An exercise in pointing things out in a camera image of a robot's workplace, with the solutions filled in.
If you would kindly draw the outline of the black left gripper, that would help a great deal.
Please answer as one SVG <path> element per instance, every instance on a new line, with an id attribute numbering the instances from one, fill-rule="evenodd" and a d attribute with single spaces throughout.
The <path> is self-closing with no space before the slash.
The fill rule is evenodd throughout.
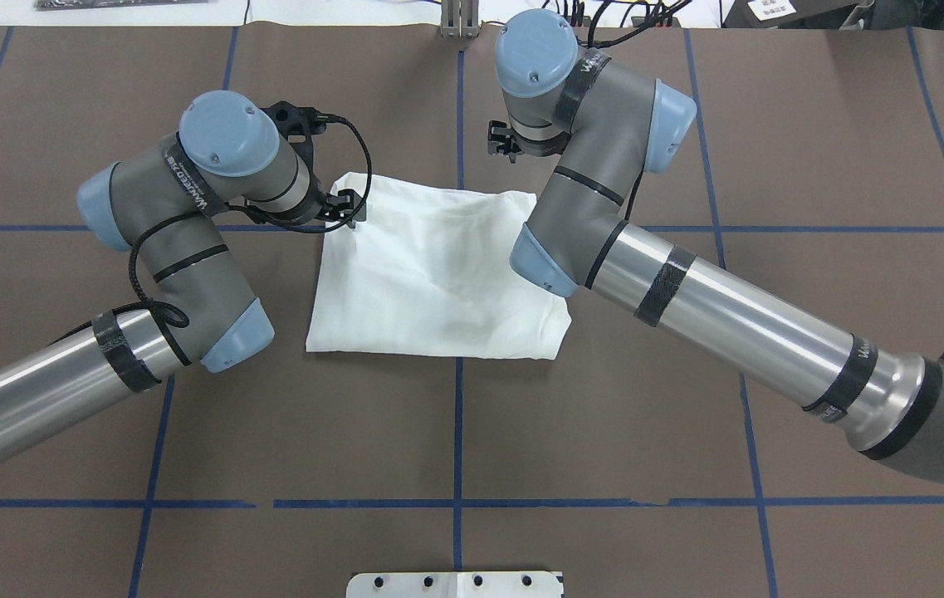
<path id="1" fill-rule="evenodd" d="M 336 226 L 355 228 L 366 219 L 365 197 L 355 189 L 340 189 L 338 193 L 324 194 L 320 220 Z"/>

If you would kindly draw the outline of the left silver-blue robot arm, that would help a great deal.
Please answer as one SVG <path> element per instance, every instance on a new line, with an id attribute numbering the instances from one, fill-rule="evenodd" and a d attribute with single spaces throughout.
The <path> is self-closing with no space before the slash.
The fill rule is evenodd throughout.
<path id="1" fill-rule="evenodd" d="M 0 370 L 0 464 L 194 364 L 221 372 L 275 332 L 216 224 L 225 213 L 296 233 L 354 227 L 368 190 L 328 193 L 315 137 L 349 119 L 255 105 L 235 91 L 190 102 L 174 133 L 85 181 L 77 208 L 129 255 L 136 300 L 101 311 Z"/>

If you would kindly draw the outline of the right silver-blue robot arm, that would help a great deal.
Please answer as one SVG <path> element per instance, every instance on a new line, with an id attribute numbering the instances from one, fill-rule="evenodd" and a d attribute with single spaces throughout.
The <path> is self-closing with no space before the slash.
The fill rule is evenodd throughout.
<path id="1" fill-rule="evenodd" d="M 596 292 L 836 425 L 863 457 L 944 483 L 944 350 L 890 355 L 621 216 L 642 175 L 672 163 L 693 98 L 581 44 L 541 8 L 502 28 L 495 69 L 509 120 L 488 126 L 488 150 L 559 156 L 513 272 L 559 297 Z"/>

